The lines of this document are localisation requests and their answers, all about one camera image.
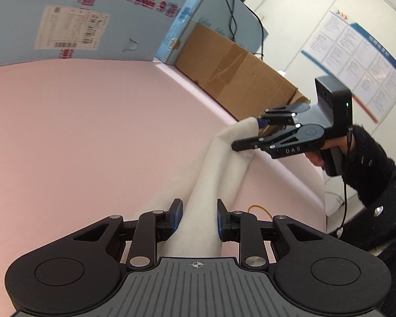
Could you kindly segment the black sleeved right forearm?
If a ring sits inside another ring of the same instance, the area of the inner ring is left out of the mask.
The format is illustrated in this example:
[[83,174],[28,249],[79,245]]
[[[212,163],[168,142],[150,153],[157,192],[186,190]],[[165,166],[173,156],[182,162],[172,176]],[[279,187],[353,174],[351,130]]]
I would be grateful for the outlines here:
[[396,253],[396,162],[361,126],[353,127],[345,182],[358,193],[364,210],[343,226],[341,240],[363,250],[387,244],[383,258]]

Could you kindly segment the person's right hand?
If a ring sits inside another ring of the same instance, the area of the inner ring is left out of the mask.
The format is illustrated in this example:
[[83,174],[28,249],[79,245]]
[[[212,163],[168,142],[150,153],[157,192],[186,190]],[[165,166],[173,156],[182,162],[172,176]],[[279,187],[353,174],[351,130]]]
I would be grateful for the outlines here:
[[[337,147],[341,150],[341,152],[346,155],[348,151],[348,142],[346,137],[338,137],[334,139],[327,139],[325,141],[323,150]],[[309,161],[316,167],[323,167],[324,160],[319,156],[316,152],[306,152],[305,156],[309,159]]]

